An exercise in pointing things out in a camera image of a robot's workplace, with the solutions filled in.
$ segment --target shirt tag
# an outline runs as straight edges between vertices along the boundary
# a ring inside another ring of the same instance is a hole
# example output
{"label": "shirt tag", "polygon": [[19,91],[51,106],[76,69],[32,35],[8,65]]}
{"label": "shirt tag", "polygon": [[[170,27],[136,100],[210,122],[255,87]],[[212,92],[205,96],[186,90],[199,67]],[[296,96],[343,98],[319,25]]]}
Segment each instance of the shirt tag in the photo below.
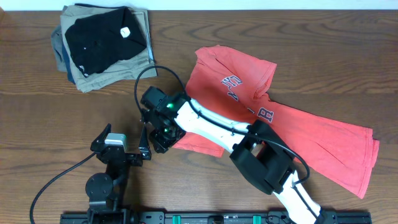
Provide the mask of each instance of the shirt tag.
{"label": "shirt tag", "polygon": [[120,29],[120,34],[122,35],[123,38],[126,38],[130,35],[130,30],[128,27],[123,27]]}

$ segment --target wood grain surface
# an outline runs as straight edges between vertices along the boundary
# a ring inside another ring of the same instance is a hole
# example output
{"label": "wood grain surface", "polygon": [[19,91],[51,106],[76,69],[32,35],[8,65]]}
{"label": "wood grain surface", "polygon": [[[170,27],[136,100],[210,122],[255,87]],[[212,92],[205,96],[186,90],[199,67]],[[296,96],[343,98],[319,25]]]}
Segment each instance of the wood grain surface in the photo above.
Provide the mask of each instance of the wood grain surface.
{"label": "wood grain surface", "polygon": [[[60,12],[7,12],[0,23],[0,223],[28,223],[36,193],[89,153],[107,123],[136,151],[141,131],[134,81],[79,92],[57,71],[50,34]],[[227,45],[278,64],[273,100],[309,113],[373,128],[381,141],[364,199],[312,172],[305,184],[326,208],[370,211],[374,223],[398,222],[397,11],[151,11],[159,65],[187,81],[202,46]],[[172,76],[142,80],[168,93]],[[88,161],[51,185],[35,208],[36,223],[59,223],[85,211],[89,176],[105,165]],[[221,159],[171,149],[132,168],[126,203],[168,211],[266,211],[282,208]]]}

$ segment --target folded khaki shirt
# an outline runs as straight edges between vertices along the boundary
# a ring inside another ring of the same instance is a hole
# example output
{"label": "folded khaki shirt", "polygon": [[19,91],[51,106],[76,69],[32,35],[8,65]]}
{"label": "folded khaki shirt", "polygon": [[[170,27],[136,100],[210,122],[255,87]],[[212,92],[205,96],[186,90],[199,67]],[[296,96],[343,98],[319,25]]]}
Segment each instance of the folded khaki shirt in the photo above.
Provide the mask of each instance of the folded khaki shirt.
{"label": "folded khaki shirt", "polygon": [[[65,39],[65,32],[67,29],[74,25],[77,19],[89,17],[95,14],[102,14],[105,12],[110,12],[116,9],[105,9],[96,7],[83,7],[83,6],[68,6],[68,8],[62,13],[61,18],[61,28],[63,44],[68,52],[70,58],[70,50],[68,43]],[[145,68],[155,65],[152,60],[152,51],[150,47],[150,36],[149,36],[149,24],[147,19],[147,11],[142,9],[130,9],[133,15],[141,27],[142,33],[147,37],[147,47],[141,53],[136,55],[129,60],[120,60],[115,64],[107,68],[103,73],[94,73],[89,77],[85,78],[83,74],[77,69],[73,60],[70,58],[70,70],[73,79],[76,83],[78,90],[86,93],[91,90],[99,90],[100,88],[114,83],[119,80],[135,80],[138,74]],[[155,77],[156,70],[148,70],[141,78]]]}

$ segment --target green connector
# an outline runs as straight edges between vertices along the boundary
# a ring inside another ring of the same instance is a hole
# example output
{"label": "green connector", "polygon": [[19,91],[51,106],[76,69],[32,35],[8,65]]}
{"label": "green connector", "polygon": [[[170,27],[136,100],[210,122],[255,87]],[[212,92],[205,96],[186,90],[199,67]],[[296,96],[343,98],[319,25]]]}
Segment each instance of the green connector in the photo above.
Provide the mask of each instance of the green connector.
{"label": "green connector", "polygon": [[261,224],[261,216],[253,215],[253,224]]}
{"label": "green connector", "polygon": [[181,224],[181,216],[173,215],[173,224]]}

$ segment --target red t-shirt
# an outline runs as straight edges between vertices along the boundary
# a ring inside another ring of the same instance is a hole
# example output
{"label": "red t-shirt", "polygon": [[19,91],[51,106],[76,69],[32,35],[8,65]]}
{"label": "red t-shirt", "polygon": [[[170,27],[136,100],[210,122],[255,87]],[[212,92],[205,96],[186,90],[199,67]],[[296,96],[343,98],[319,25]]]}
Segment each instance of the red t-shirt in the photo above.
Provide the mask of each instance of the red t-shirt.
{"label": "red t-shirt", "polygon": [[[204,107],[236,121],[267,122],[317,172],[363,198],[379,141],[372,129],[315,116],[270,100],[276,64],[229,47],[196,51],[188,94]],[[193,133],[173,147],[221,157],[224,149]]]}

